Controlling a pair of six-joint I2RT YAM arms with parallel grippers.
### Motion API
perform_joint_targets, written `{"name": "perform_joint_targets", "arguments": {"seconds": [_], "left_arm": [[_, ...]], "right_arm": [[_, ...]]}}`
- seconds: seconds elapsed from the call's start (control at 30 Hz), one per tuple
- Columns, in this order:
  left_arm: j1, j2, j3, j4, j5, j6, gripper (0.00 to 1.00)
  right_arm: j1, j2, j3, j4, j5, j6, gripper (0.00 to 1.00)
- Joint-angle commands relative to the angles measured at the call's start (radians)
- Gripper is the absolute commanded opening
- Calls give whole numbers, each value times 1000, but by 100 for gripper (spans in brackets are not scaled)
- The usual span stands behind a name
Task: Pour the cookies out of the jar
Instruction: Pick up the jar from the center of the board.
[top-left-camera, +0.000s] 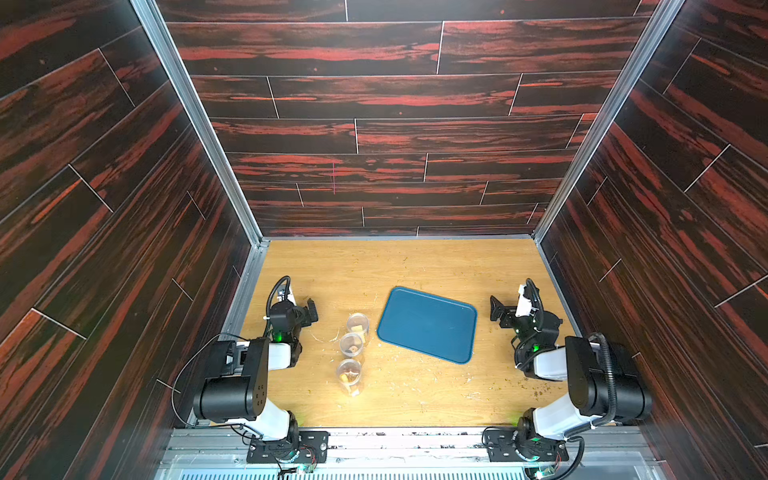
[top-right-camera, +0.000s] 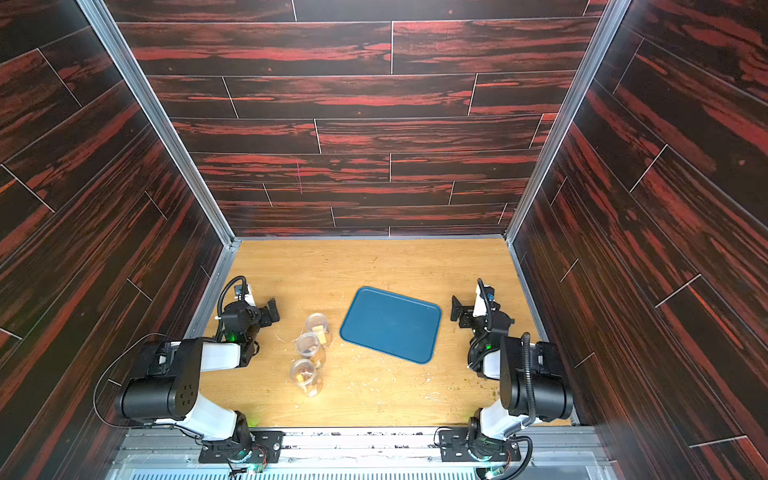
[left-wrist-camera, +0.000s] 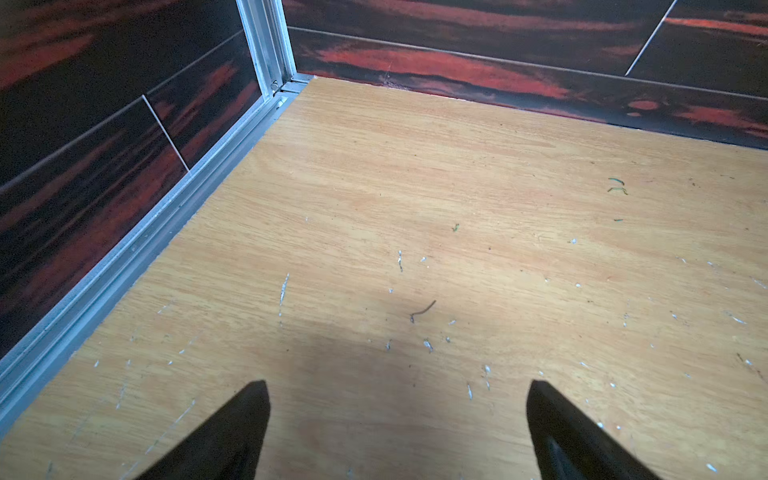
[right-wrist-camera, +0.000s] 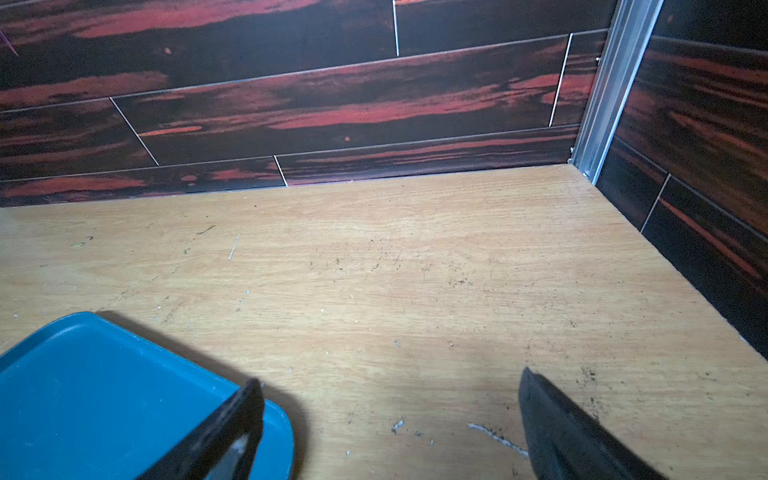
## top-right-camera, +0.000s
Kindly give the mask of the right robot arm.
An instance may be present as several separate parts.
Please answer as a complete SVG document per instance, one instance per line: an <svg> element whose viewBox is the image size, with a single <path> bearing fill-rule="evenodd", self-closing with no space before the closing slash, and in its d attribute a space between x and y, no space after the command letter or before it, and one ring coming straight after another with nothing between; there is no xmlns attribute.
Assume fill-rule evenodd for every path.
<svg viewBox="0 0 768 480"><path fill-rule="evenodd" d="M467 367L481 379L496 381L499 394L492 405L476 410L466 427L436 431L435 445L444 462L504 464L477 469L480 479L512 479L533 457L533 439L523 431L565 420L573 411L560 353L553 343L532 341L528 332L510 336L514 320L483 281L477 282L472 306L452 299L450 320L472 331Z"/></svg>

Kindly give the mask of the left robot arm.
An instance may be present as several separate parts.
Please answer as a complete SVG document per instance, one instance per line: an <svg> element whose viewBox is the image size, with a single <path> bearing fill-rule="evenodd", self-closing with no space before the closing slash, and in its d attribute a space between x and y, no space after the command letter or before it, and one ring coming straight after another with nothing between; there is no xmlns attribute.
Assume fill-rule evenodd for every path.
<svg viewBox="0 0 768 480"><path fill-rule="evenodd" d="M265 468L280 457L282 432L256 433L244 413L206 398L200 378L247 367L260 350L257 334L279 322L280 313L275 299L256 304L244 276L229 280L222 291L236 298L226 303L224 295L218 297L214 336L173 340L149 333L134 343L139 353L115 400L116 426L176 429L200 446L203 464Z"/></svg>

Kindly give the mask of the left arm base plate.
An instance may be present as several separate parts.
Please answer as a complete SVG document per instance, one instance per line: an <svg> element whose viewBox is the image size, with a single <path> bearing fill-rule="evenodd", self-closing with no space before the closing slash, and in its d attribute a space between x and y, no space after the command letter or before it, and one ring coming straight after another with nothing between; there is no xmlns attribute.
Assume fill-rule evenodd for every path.
<svg viewBox="0 0 768 480"><path fill-rule="evenodd" d="M202 441L201 464L258 464L279 461L285 433L280 430L250 430L250 440L235 438Z"/></svg>

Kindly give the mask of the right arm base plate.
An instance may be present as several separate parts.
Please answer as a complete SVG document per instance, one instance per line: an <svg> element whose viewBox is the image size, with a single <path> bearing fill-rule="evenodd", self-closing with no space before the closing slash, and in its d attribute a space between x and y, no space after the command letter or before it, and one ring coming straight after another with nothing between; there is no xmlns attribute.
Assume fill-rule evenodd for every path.
<svg viewBox="0 0 768 480"><path fill-rule="evenodd" d="M512 463L522 459L517 446L470 432L468 427L438 427L433 442L444 463Z"/></svg>

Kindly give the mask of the clear jar with cookies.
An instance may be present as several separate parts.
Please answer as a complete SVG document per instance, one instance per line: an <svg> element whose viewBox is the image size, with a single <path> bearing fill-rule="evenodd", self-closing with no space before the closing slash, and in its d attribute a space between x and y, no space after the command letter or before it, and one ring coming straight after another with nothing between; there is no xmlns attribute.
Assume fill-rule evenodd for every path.
<svg viewBox="0 0 768 480"><path fill-rule="evenodd" d="M305 320L305 328L309 333L313 333L318 337L323 347L326 347L332 341L329 320L323 313L315 312L309 315Z"/></svg>

